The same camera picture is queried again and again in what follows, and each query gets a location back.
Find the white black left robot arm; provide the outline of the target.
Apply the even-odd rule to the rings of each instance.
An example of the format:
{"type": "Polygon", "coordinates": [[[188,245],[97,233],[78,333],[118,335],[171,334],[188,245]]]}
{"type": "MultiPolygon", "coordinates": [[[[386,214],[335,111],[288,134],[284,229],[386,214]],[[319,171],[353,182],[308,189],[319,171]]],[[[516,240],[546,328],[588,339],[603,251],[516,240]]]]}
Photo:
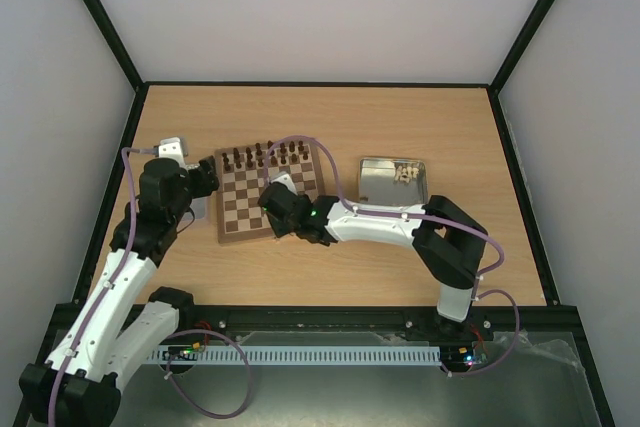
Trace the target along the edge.
{"type": "Polygon", "coordinates": [[[142,288],[178,236],[193,200],[219,187],[213,157],[190,167],[148,161],[139,192],[114,230],[102,277],[69,332],[41,364],[29,364],[19,387],[32,418],[50,426],[108,426],[131,378],[169,335],[194,322],[192,294],[158,288],[131,325],[142,288]]]}

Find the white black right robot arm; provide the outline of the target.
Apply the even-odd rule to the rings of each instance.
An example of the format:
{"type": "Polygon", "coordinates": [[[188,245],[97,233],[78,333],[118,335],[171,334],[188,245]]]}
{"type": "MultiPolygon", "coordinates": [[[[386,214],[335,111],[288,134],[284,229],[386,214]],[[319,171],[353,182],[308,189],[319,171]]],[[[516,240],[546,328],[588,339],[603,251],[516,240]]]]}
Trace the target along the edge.
{"type": "Polygon", "coordinates": [[[323,246],[368,241],[415,251],[440,284],[438,331],[455,339],[470,328],[469,309],[489,237],[448,198],[433,196],[424,205],[402,207],[358,204],[328,195],[312,201],[274,181],[258,205],[278,238],[293,234],[323,246]]]}

